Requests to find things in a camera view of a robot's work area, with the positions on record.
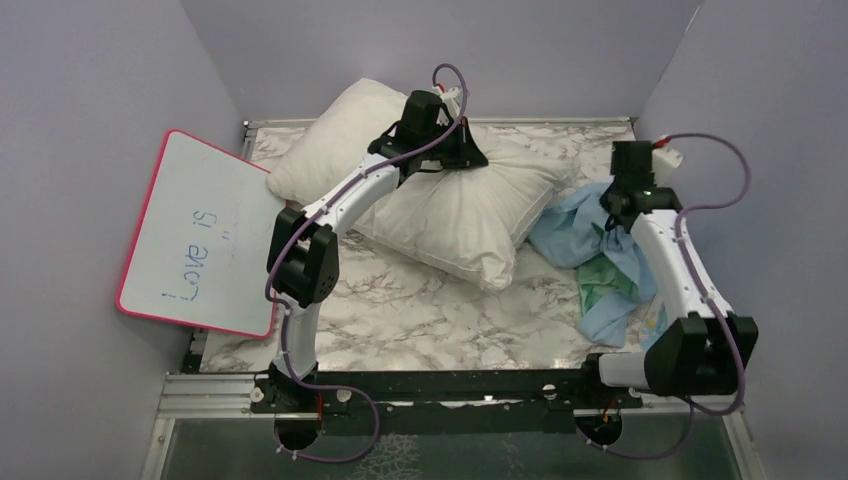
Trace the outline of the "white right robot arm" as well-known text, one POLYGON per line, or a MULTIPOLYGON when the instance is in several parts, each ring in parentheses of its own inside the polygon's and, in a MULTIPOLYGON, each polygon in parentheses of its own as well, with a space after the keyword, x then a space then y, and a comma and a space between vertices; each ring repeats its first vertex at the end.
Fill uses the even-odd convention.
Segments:
POLYGON ((600 407, 620 389, 657 396, 745 394, 745 368, 759 336, 750 316, 722 297, 691 241, 691 208, 665 186, 681 155, 669 140, 625 140, 612 145, 611 185, 600 197, 608 232, 627 233, 656 282, 668 327, 643 352, 606 353, 577 380, 579 398, 600 407))

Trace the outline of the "white pillow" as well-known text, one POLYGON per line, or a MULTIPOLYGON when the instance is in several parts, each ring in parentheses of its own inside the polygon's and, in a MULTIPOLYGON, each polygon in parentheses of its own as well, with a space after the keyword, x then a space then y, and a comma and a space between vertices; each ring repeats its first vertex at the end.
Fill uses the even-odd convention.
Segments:
MULTIPOLYGON (((399 119, 406 95, 362 78, 283 153, 269 153, 267 185, 277 196, 308 205, 360 163, 367 144, 399 119)), ((508 287, 516 249, 543 208, 566 184, 559 159, 472 127, 486 167, 416 173, 381 198, 354 228, 363 236, 489 291, 508 287)))

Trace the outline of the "light blue pillowcase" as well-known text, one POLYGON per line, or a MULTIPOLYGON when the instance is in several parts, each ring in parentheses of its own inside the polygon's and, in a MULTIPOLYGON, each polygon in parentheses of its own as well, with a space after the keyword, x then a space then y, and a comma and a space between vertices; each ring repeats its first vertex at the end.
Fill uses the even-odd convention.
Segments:
POLYGON ((576 274, 581 319, 590 342, 621 348, 630 315, 657 293, 645 255, 618 226, 608 231, 601 206, 606 183, 591 183, 543 210, 527 239, 551 265, 576 274))

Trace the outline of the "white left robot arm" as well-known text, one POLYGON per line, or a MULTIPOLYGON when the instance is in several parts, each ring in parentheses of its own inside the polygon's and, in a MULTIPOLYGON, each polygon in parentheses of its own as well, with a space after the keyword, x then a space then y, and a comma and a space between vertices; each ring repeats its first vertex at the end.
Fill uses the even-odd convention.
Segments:
POLYGON ((285 407, 298 411, 313 401, 317 371, 315 337, 322 302, 339 279, 339 242, 378 200, 421 169, 427 153, 449 168, 462 168, 456 154, 468 140, 464 86, 415 90, 399 120, 369 143, 354 170, 306 207, 286 207, 274 224, 265 298, 283 315, 269 376, 285 407))

